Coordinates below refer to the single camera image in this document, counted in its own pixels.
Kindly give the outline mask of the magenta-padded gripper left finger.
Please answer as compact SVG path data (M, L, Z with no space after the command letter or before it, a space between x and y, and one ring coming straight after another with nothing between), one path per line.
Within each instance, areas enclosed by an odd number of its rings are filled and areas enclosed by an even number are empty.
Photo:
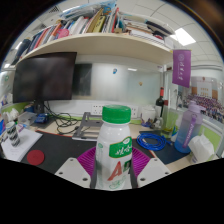
M56 171L55 175L84 188L96 186L95 151L93 147L77 158L70 157Z

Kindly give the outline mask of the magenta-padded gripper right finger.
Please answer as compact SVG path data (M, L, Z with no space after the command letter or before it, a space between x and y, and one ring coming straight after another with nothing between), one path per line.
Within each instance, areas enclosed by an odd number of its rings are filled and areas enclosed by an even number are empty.
M171 174L159 158L150 158L139 149L132 149L130 183L140 188Z

